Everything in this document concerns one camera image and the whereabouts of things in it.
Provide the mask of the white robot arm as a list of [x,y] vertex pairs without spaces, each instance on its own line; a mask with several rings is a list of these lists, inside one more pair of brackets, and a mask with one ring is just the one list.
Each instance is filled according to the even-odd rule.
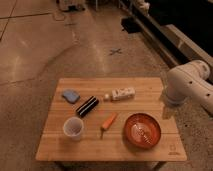
[[189,97],[213,115],[213,85],[207,82],[209,76],[210,67],[202,60],[193,60],[170,69],[163,91],[164,103],[180,106]]

